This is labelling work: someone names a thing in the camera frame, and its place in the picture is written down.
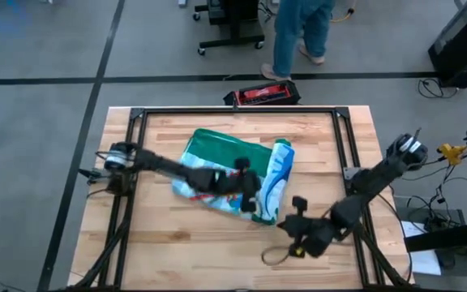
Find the white paper sheet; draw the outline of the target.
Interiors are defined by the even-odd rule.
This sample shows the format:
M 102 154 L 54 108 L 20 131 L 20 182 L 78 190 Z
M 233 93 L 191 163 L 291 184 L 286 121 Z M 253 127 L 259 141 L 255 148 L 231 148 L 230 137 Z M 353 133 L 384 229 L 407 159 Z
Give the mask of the white paper sheet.
M 426 230 L 422 223 L 401 221 L 401 226 L 405 232 L 405 238 L 425 234 Z M 410 251 L 409 254 L 413 260 L 413 272 L 434 276 L 441 276 L 442 270 L 439 266 L 438 258 L 434 250 L 428 251 Z

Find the black cabinet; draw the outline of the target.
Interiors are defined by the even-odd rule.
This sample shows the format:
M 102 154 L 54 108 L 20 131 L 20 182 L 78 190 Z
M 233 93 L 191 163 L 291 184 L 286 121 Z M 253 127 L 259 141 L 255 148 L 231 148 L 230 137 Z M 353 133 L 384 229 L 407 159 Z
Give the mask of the black cabinet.
M 467 88 L 467 2 L 428 49 L 443 88 Z

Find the yellow clamp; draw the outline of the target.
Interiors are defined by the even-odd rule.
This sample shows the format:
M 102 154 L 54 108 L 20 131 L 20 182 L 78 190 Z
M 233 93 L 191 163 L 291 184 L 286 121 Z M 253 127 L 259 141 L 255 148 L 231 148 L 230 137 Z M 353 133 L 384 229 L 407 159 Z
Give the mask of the yellow clamp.
M 467 153 L 467 146 L 452 146 L 448 143 L 441 144 L 437 148 L 437 152 L 442 155 L 442 158 L 448 162 L 450 166 L 459 165 Z

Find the black aluminium table frame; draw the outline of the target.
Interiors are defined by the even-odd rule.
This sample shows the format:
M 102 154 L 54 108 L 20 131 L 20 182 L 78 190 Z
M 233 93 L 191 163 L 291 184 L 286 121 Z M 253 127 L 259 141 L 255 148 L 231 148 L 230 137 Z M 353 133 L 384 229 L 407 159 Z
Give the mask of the black aluminium table frame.
M 281 214 L 291 200 L 321 216 L 344 197 L 345 166 L 372 167 L 382 157 L 368 107 L 152 107 L 144 146 L 175 159 L 199 128 L 271 146 L 291 142 L 296 155 Z M 142 173 L 132 208 L 123 290 L 357 290 L 353 238 L 333 243 L 319 258 L 286 258 L 283 230 L 212 210 L 172 192 L 170 181 Z

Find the dinosaur print towel green back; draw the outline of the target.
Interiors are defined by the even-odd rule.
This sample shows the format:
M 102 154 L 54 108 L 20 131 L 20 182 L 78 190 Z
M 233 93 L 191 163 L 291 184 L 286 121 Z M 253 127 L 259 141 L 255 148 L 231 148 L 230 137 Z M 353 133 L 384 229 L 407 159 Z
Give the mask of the dinosaur print towel green back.
M 241 193 L 214 196 L 194 191 L 186 182 L 177 179 L 172 181 L 172 190 L 176 195 L 223 213 L 265 225 L 274 225 L 278 219 L 281 202 L 285 198 L 294 154 L 291 143 L 285 139 L 277 139 L 271 148 L 267 148 L 218 131 L 199 128 L 189 139 L 179 161 L 190 167 L 219 168 L 231 176 L 238 172 L 234 160 L 247 158 L 250 161 L 250 169 L 257 173 L 261 182 L 261 189 L 252 200 L 255 203 L 255 211 L 242 210 L 244 199 Z

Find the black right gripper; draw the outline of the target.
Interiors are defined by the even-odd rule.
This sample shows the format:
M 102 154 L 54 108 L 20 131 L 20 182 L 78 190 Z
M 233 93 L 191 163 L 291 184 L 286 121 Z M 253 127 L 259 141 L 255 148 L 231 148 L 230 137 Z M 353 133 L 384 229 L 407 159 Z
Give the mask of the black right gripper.
M 307 210 L 306 199 L 294 196 L 292 205 L 297 209 L 297 215 L 286 217 L 277 226 L 294 240 L 293 243 L 302 244 L 306 254 L 314 258 L 320 257 L 331 244 L 336 233 L 333 224 L 327 218 L 332 208 L 319 218 L 309 218 L 304 216 Z

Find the person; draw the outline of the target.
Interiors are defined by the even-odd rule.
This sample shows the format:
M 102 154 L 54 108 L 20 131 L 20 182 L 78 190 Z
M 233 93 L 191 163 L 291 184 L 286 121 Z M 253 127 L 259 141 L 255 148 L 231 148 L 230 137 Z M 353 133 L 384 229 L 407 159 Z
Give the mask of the person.
M 335 0 L 280 0 L 275 20 L 273 63 L 264 63 L 261 74 L 275 81 L 291 80 L 294 51 L 319 66 L 325 62 L 326 43 Z

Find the black rolling monitor stand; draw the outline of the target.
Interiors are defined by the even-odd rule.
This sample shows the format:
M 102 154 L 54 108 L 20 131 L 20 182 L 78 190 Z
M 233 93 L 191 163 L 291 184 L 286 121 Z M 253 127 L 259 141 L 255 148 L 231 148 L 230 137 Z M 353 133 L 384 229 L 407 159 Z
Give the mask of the black rolling monitor stand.
M 199 43 L 197 52 L 204 56 L 207 48 L 245 45 L 252 43 L 262 49 L 265 42 L 259 22 L 259 0 L 206 0 L 204 5 L 194 6 L 192 18 L 198 21 L 201 12 L 208 13 L 209 23 L 220 27 L 225 38 Z

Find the red black equipment case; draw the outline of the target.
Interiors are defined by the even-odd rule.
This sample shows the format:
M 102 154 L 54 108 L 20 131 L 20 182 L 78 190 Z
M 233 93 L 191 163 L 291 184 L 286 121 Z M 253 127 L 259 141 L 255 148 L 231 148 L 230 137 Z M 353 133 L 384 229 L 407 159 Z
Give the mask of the red black equipment case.
M 301 96 L 294 82 L 275 81 L 229 92 L 223 98 L 225 105 L 297 105 Z

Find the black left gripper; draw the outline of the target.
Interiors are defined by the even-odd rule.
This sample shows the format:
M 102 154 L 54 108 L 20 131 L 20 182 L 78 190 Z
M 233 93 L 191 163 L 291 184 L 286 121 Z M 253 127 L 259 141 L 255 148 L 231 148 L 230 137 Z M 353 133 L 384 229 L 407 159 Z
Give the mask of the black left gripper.
M 261 182 L 255 171 L 243 169 L 230 176 L 221 174 L 216 186 L 216 195 L 241 194 L 242 212 L 254 213 L 257 210 L 255 195 L 261 189 Z

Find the black desk bar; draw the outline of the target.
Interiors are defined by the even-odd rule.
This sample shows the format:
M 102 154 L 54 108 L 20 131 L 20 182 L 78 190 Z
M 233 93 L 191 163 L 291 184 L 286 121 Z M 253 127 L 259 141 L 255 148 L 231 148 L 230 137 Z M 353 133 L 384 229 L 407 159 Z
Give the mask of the black desk bar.
M 411 252 L 466 247 L 467 225 L 408 237 L 405 245 Z

